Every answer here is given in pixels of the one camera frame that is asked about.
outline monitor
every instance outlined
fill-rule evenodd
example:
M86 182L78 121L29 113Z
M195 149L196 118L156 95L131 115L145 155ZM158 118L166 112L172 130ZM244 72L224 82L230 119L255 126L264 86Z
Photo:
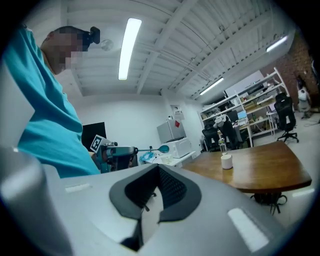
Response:
M238 113L239 120L243 119L243 118L246 118L246 117L247 117L247 112L245 110L243 110L243 111Z
M234 123L235 121L238 120L238 113L236 110L232 110L232 111L226 113L226 115L229 117L229 119L232 123Z
M275 103L272 103L269 105L271 112L275 112L276 108L275 108Z

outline white wall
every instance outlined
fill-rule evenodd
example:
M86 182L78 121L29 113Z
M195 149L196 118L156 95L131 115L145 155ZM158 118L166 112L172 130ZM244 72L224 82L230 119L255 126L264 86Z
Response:
M195 100L189 100L181 94L174 93L168 89L162 89L161 95L166 102L167 116L173 116L170 105L179 105L184 115L182 120L185 134L192 144L192 150L196 151L193 157L197 157L201 153L202 124L198 115L198 111L202 111L203 105Z
M161 145L157 126L167 119L162 96L111 94L69 101L83 125L104 122L106 138L119 146L157 149Z
M69 99L83 125L104 122L106 138L120 146L154 149L161 145L157 126L172 116L170 105L179 105L186 136L196 151L201 152L202 125L198 111L202 105L169 90L160 95L111 94Z

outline shelf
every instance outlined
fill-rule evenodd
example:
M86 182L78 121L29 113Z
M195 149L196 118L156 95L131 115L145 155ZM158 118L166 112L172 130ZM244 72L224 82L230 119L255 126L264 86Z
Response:
M262 95L265 95L265 94L267 94L267 93L272 92L273 90L279 88L280 86L283 86L283 83L279 83L278 85L272 87L271 89L266 90L266 91L264 91L263 93L261 93L261 94L259 94L259 95L257 95L257 96L254 96L253 98L250 98L250 99L247 99L247 100L243 101L242 104L246 104L246 103L248 103L248 102L251 102L251 101L253 101L253 100L261 97Z
M241 107L241 105L239 104L239 105L230 107L230 108L228 108L228 109L226 109L226 110L224 110L224 111L221 111L221 112L219 112L219 113L216 113L216 114L214 114L214 115L212 115L212 116L210 116L210 117L207 117L207 118L205 118L205 119L202 119L202 121L207 121L208 119L217 117L217 116L219 116L219 115L222 115L222 114L224 114L224 113L227 113L227 112L229 112L230 110L233 110L233 109L238 108L238 107Z
M246 112L246 114L247 114L247 115L252 114L253 112L256 112L256 111L258 111L258 110L262 110L262 109L264 109L264 108L266 108L266 107L269 107L270 105L272 105L272 104L274 104L274 103L275 103L275 101L273 101L272 103L270 103L270 104L268 104L268 105L263 105L263 106L261 106L261 107L255 108L255 109L253 109L253 110L250 110L250 111Z
M256 104L257 104L257 105L260 105L260 104L265 103L265 102L267 102L268 100L271 100L271 99L273 99L273 98L274 98L274 96L271 95L271 96L269 96L268 98L265 98L265 99L257 102Z
M256 124L259 124L259 123L264 122L264 121L267 121L267 120L268 120L268 117L266 117L266 118L264 118L264 119L262 119L262 120L259 120L259 121L250 123L249 125L250 125L250 126L254 126L254 125L256 125Z
M252 87L255 87L255 86L259 86L263 83L265 83L266 81L272 79L275 75L277 75L277 71L274 71L273 73L271 73L270 75L267 75L265 78L263 78L262 80L256 82L255 84L249 86L248 88L244 89L243 91L241 92L238 92L238 95L242 95L242 94L245 94L246 92L248 92Z
M267 133L271 133L271 131L275 131L276 129L268 129L268 130L264 130L264 131L261 131L261 132L258 132L258 133L255 133L255 134L252 134L251 137L255 137L255 136L259 136L259 135L262 135L262 134L267 134Z
M236 96L237 96L237 95L234 94L234 95L232 95L232 96L230 96L230 97L228 97L228 98L224 98L223 100L219 101L218 103L216 103L216 104L208 107L207 109L201 111L200 114L201 114L201 113L204 113L204 112L207 112L207 111L209 111L209 110L211 110L211 109L214 109L215 107L220 106L220 105L222 105L222 104L224 104L224 103L226 103L226 102L229 102L231 99L235 98Z

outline office chair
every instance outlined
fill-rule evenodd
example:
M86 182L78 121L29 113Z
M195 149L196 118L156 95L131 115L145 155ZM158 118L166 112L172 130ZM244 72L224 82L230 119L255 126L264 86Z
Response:
M219 141L219 135L218 135L218 129L213 128L212 125L206 125L205 129L202 130L202 133L205 137L205 142L208 147L208 151L214 152L220 150L218 141Z
M296 125L296 118L293 111L293 103L291 97L288 97L284 92L278 94L277 96L275 96L274 107L279 116L277 126L284 131L282 136L280 136L277 141L284 138L284 142L286 142L288 138L293 138L298 143L299 140L297 138L297 133L289 133L294 129Z
M230 148L231 150L237 149L239 146L239 140L229 117L224 122L223 126L219 127L219 130L221 131L225 141L227 141L227 137L229 138L229 145L227 145L228 148Z

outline wooden table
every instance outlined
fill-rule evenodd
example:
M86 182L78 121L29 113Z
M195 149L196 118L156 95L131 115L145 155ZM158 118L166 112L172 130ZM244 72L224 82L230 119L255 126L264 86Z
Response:
M204 152L183 169L222 181L244 193L279 193L307 187L311 178L282 141L229 151L233 168L221 167L220 152Z

